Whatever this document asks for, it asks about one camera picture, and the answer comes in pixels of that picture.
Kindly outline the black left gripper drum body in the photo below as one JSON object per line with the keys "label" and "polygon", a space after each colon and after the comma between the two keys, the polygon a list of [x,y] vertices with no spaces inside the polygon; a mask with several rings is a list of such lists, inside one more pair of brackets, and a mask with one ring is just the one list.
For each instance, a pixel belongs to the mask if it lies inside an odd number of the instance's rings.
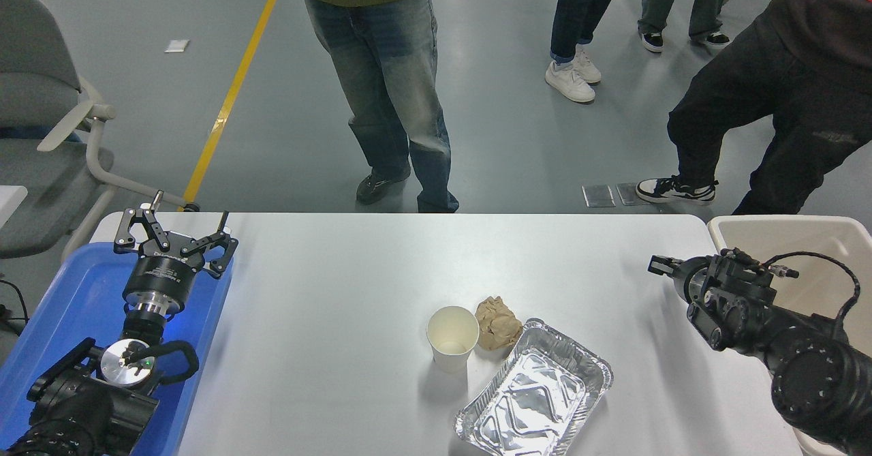
{"label": "black left gripper drum body", "polygon": [[157,297],[166,297],[169,306],[185,306],[193,288],[194,276],[205,265],[204,252],[188,256],[180,249],[161,251],[158,245],[142,243],[133,273],[122,292],[128,304],[136,306],[146,301],[156,303]]}

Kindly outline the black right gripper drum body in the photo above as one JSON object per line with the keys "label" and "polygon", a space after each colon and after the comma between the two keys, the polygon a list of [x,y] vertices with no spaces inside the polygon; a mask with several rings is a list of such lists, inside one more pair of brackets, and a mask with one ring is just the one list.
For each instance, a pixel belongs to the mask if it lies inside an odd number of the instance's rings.
{"label": "black right gripper drum body", "polygon": [[688,284],[696,273],[696,258],[672,259],[672,279],[678,294],[687,294]]}

